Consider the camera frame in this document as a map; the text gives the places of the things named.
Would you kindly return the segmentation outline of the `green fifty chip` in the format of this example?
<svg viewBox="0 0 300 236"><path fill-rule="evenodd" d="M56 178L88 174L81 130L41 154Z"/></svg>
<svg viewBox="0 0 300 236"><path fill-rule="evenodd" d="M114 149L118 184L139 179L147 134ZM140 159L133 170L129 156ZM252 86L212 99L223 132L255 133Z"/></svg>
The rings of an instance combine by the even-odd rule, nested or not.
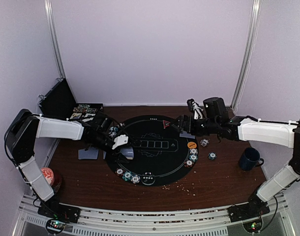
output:
<svg viewBox="0 0 300 236"><path fill-rule="evenodd" d="M112 126L112 127L110 127L110 131L115 131L115 132L117 132L117 131L118 131L118 127Z"/></svg>

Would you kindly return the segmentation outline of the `grey card deck box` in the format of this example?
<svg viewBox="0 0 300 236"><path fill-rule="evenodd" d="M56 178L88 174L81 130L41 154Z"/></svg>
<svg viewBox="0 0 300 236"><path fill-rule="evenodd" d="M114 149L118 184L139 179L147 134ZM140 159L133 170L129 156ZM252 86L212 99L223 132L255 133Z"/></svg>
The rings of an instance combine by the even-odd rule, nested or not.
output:
<svg viewBox="0 0 300 236"><path fill-rule="evenodd" d="M133 147L122 147L120 149L120 153L127 159L127 160L133 160L134 159L134 150Z"/></svg>

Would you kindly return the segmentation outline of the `red chip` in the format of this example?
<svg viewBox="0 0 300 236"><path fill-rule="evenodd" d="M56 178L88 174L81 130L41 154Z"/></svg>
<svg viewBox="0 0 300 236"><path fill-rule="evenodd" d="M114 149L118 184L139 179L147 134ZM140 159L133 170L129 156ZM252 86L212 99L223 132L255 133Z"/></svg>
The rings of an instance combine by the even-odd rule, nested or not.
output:
<svg viewBox="0 0 300 236"><path fill-rule="evenodd" d="M194 165L194 162L191 161L191 160L186 160L185 163L184 163L184 165L185 165L185 167L190 168L190 167L192 167Z"/></svg>
<svg viewBox="0 0 300 236"><path fill-rule="evenodd" d="M122 168L117 168L115 174L117 176L122 176L124 174L124 170Z"/></svg>

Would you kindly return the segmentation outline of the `orange big blind button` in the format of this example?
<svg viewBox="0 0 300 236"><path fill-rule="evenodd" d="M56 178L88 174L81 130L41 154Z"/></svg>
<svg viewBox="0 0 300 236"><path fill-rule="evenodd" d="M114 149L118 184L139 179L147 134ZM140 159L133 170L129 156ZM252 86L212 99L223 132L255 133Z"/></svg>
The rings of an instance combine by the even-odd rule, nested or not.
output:
<svg viewBox="0 0 300 236"><path fill-rule="evenodd" d="M188 147L189 149L196 149L196 148L197 148L197 143L196 143L196 142L193 142L193 141L188 142L188 143L187 143L187 147Z"/></svg>

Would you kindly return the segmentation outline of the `red triangle marker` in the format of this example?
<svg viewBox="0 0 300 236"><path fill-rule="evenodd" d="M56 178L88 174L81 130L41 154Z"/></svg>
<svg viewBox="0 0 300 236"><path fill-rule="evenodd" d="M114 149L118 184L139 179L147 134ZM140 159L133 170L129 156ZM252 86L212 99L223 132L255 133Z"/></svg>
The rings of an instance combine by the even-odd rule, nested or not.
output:
<svg viewBox="0 0 300 236"><path fill-rule="evenodd" d="M167 120L163 120L162 123L163 123L163 129L166 129L166 128L172 126L172 123L170 121L167 121Z"/></svg>

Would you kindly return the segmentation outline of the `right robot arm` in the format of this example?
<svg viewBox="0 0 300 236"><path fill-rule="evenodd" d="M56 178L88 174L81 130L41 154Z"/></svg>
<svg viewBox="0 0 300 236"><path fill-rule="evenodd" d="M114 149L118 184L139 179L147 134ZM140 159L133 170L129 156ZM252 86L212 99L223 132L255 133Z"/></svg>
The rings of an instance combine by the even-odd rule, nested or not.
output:
<svg viewBox="0 0 300 236"><path fill-rule="evenodd" d="M286 150L290 155L285 165L276 170L249 197L244 210L249 217L255 217L263 210L264 203L300 180L300 119L273 121L253 116L231 117L220 97L207 98L202 106L194 99L189 99L187 105L192 114L181 115L175 121L180 133L187 132L197 137L214 134L230 141Z"/></svg>

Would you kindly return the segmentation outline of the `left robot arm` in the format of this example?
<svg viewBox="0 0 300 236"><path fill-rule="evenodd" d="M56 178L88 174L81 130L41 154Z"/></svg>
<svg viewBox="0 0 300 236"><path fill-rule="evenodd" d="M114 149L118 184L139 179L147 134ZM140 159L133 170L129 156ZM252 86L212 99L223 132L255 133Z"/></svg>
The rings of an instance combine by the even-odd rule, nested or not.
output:
<svg viewBox="0 0 300 236"><path fill-rule="evenodd" d="M110 136L107 131L111 124L116 123L114 118L103 113L59 118L21 109L4 135L5 153L32 192L45 202L44 210L52 218L59 218L63 207L52 199L54 191L41 171L45 152L55 140L66 139L83 141L116 160L126 161L127 157L120 153L120 149L130 146L136 139L122 125L119 125L117 134Z"/></svg>

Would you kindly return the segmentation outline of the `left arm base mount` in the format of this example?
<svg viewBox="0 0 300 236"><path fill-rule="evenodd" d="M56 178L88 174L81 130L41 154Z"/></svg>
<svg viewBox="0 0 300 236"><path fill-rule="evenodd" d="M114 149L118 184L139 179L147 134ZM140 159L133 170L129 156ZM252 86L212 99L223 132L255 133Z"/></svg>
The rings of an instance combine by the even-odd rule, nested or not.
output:
<svg viewBox="0 0 300 236"><path fill-rule="evenodd" d="M45 223L46 231L51 235L62 233L69 223L77 223L81 209L73 206L59 205L58 211L47 209L41 206L37 213L48 217Z"/></svg>

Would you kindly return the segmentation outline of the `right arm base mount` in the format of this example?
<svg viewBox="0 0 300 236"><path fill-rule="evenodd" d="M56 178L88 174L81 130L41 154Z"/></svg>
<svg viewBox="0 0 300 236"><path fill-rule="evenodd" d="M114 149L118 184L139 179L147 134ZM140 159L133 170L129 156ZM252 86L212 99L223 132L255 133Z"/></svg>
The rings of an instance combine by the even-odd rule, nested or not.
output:
<svg viewBox="0 0 300 236"><path fill-rule="evenodd" d="M244 230L251 234L259 233L264 228L263 216L268 213L270 213L268 206L255 209L249 203L231 205L228 208L231 223L241 221Z"/></svg>

